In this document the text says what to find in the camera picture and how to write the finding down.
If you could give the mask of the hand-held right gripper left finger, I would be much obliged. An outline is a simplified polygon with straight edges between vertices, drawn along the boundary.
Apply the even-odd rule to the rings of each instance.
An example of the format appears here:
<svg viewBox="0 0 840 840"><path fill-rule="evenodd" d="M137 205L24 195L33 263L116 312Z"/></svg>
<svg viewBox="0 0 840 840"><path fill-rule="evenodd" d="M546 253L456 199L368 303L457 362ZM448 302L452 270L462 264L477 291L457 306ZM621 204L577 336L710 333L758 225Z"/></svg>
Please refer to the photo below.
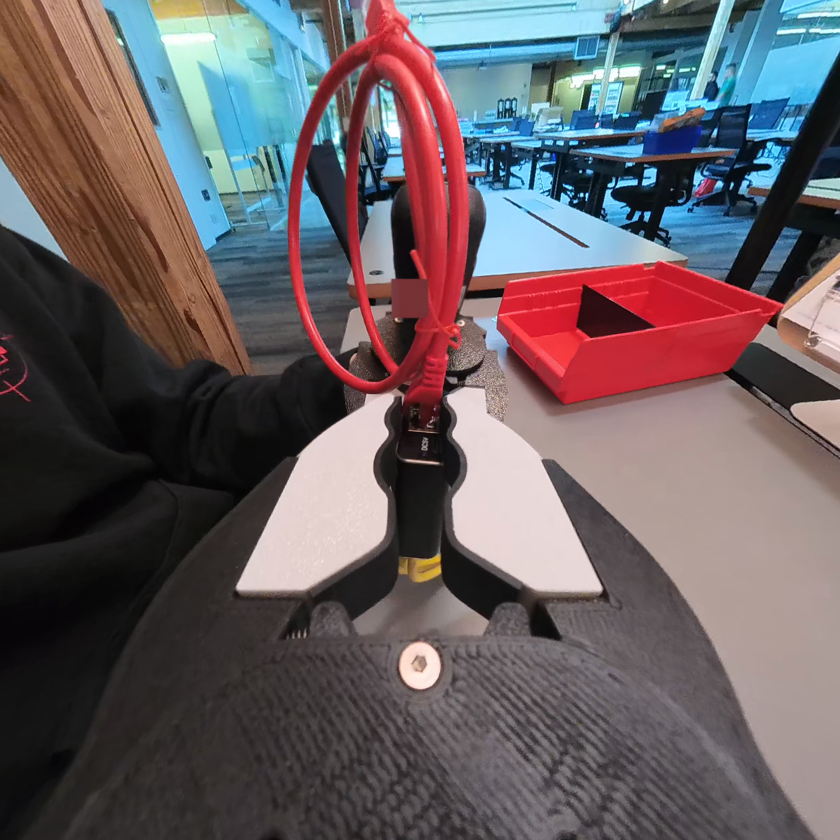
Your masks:
<svg viewBox="0 0 840 840"><path fill-rule="evenodd" d="M378 396L305 447L235 591L249 598L342 605L351 618L398 576L396 436L402 400Z"/></svg>

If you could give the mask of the wooden pillar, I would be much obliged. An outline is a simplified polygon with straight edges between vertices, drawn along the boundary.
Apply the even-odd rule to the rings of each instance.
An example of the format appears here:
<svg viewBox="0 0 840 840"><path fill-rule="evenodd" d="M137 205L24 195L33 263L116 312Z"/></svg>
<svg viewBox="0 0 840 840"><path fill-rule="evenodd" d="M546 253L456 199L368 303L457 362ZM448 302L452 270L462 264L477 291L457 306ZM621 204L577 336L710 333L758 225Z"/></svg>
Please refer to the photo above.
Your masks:
<svg viewBox="0 0 840 840"><path fill-rule="evenodd" d="M100 2L2 2L1 145L69 262L169 362L251 364Z"/></svg>

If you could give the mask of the black framed picture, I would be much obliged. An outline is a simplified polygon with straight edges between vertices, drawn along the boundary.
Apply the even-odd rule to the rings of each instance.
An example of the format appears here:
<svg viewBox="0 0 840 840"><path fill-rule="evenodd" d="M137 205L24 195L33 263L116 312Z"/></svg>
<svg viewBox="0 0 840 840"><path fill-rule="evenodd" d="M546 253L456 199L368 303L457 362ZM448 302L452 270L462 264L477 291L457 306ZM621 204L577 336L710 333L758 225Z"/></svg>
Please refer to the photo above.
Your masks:
<svg viewBox="0 0 840 840"><path fill-rule="evenodd" d="M124 29L119 21L119 17L116 15L116 13L110 8L106 7L106 14L114 32L114 36L118 42L119 47L121 48L121 51L128 65L134 84L138 89L140 97L143 101L143 105L146 108L152 125L156 130L158 130L161 127L161 122L154 108L148 89L145 86L144 80L140 74L140 69L131 50L128 37L126 36Z"/></svg>

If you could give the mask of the black network switch box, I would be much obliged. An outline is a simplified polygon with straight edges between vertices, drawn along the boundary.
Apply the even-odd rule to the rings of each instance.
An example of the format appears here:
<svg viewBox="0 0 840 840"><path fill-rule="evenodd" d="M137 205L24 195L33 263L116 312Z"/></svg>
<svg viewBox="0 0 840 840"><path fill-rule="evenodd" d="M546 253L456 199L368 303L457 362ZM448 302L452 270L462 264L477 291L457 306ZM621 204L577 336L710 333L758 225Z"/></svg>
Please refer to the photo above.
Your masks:
<svg viewBox="0 0 840 840"><path fill-rule="evenodd" d="M403 558L431 560L438 555L443 528L445 444L435 416L421 418L418 406L406 410L396 441L395 501Z"/></svg>

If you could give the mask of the red plastic bin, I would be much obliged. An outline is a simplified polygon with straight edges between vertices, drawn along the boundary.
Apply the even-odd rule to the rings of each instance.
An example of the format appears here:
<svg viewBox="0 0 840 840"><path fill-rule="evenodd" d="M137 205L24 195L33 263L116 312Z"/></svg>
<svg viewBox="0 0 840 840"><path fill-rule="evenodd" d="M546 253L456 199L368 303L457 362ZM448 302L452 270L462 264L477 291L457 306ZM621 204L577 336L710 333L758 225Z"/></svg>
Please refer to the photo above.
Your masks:
<svg viewBox="0 0 840 840"><path fill-rule="evenodd" d="M588 339L575 328L583 285L655 328ZM782 308L659 261L511 280L497 328L549 391L573 404L725 373Z"/></svg>

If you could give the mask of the person's torso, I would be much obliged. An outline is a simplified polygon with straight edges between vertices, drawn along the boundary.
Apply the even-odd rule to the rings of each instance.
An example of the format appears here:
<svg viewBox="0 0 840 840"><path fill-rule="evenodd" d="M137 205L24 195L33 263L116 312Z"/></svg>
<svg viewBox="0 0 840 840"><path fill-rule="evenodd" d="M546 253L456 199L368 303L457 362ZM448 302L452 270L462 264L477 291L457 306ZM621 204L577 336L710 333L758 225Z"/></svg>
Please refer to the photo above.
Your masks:
<svg viewBox="0 0 840 840"><path fill-rule="evenodd" d="M166 363L100 286L2 228L2 838L76 757L133 626L223 492L190 488L186 408L220 366Z"/></svg>

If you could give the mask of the blue storage bin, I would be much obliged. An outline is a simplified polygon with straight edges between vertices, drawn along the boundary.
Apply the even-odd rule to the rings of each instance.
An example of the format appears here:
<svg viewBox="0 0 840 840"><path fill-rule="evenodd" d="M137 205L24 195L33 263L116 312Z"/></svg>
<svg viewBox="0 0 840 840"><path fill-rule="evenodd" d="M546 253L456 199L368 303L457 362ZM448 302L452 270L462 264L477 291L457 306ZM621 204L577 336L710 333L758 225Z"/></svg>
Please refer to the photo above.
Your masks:
<svg viewBox="0 0 840 840"><path fill-rule="evenodd" d="M667 131L647 131L644 134L643 154L662 156L687 154L698 147L701 126L682 125Z"/></svg>

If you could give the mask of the black bin divider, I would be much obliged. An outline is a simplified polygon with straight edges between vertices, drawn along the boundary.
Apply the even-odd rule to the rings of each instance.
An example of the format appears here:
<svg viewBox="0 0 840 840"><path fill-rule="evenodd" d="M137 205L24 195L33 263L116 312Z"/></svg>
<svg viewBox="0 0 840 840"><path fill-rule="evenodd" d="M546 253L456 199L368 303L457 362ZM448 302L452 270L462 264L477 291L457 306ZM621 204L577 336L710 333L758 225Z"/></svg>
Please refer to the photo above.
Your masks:
<svg viewBox="0 0 840 840"><path fill-rule="evenodd" d="M575 328L588 339L600 339L644 332L655 326L596 289L583 285Z"/></svg>

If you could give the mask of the person's left forearm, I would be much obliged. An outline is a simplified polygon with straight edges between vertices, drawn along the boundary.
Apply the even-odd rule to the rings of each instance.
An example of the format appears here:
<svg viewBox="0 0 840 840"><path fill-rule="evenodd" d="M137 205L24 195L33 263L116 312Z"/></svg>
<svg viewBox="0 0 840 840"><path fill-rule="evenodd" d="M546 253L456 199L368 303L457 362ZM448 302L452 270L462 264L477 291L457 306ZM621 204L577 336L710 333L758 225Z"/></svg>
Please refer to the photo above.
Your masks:
<svg viewBox="0 0 840 840"><path fill-rule="evenodd" d="M191 364L155 387L148 408L149 453L162 473L236 497L347 415L344 384L317 355L271 375Z"/></svg>

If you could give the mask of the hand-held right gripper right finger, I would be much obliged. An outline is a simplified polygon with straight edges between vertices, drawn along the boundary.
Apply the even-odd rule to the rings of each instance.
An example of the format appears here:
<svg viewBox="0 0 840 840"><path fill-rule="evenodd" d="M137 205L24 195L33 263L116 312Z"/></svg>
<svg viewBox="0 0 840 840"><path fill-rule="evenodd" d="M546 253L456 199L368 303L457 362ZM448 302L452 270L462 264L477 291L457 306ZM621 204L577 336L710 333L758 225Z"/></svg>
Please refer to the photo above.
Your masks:
<svg viewBox="0 0 840 840"><path fill-rule="evenodd" d="M517 603L532 616L548 602L604 595L597 573L545 461L489 414L444 420L441 568L444 584L470 610L490 618Z"/></svg>

